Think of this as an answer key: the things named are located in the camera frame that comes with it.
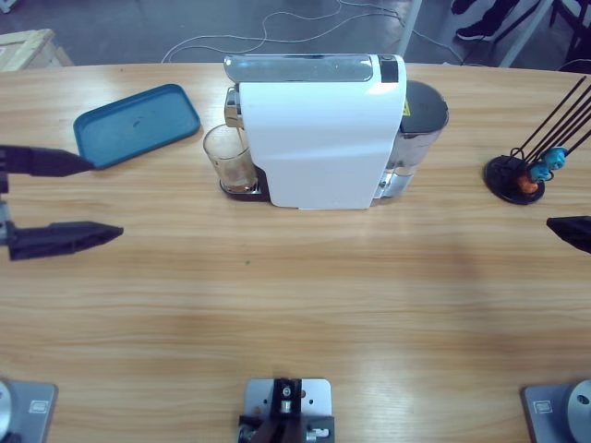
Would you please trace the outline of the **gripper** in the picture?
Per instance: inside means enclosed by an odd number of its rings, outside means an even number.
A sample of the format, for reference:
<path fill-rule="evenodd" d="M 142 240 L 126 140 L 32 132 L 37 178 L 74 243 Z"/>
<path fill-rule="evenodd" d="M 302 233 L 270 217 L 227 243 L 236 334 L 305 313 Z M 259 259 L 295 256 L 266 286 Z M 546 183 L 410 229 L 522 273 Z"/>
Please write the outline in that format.
<path fill-rule="evenodd" d="M 93 170 L 93 163 L 59 149 L 1 146 L 1 195 L 9 192 L 8 174 L 66 177 Z M 56 222 L 44 227 L 18 228 L 1 199 L 1 246 L 12 261 L 72 255 L 109 243 L 124 233 L 122 227 L 94 221 Z"/>

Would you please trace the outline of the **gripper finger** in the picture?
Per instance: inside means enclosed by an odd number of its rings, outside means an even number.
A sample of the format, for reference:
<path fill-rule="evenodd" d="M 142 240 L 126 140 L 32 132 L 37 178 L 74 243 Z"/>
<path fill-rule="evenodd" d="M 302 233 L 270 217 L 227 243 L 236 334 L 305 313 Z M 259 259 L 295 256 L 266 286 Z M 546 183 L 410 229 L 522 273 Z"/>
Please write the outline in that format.
<path fill-rule="evenodd" d="M 569 245 L 591 253 L 591 219 L 589 216 L 552 217 L 546 225 L 562 241 Z"/>

